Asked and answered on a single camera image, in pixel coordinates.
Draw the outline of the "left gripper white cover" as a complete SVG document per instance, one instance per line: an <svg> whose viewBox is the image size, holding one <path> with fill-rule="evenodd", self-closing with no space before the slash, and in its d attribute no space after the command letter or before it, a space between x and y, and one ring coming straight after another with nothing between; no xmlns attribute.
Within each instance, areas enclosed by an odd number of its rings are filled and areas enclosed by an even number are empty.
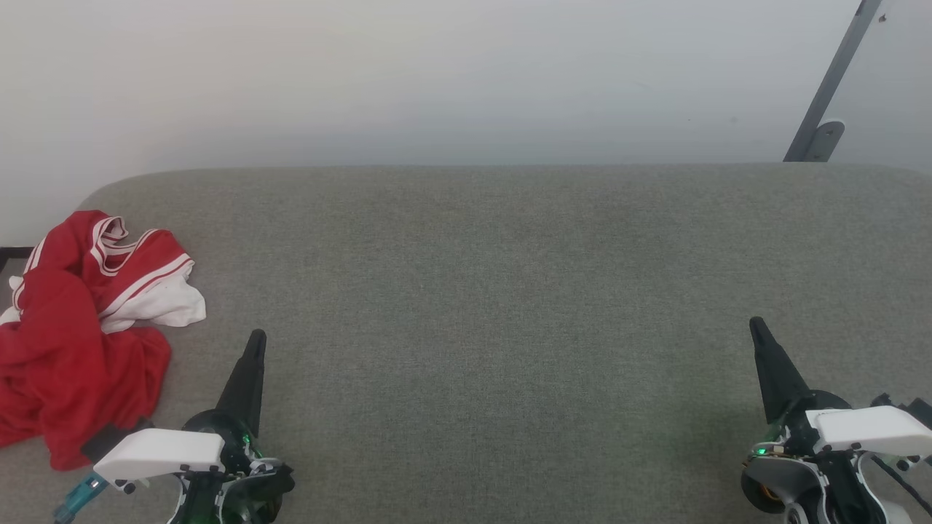
<svg viewBox="0 0 932 524"><path fill-rule="evenodd" d="M266 332L253 330L224 384L217 409L190 418L180 430L140 418L129 428L107 424L93 435L93 472L126 490L131 483L201 473L246 474L258 459L265 379Z"/></svg>

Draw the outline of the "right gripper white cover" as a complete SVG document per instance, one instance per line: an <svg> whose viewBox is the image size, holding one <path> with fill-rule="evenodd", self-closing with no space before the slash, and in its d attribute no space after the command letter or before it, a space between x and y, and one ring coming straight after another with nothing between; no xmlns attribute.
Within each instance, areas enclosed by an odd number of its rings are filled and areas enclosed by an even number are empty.
<svg viewBox="0 0 932 524"><path fill-rule="evenodd" d="M903 458L928 458L930 404L918 397L895 404L887 394L866 408L853 408L835 394L811 391L785 349L761 317L749 320L754 361L771 424L768 452L789 457L853 451Z"/></svg>

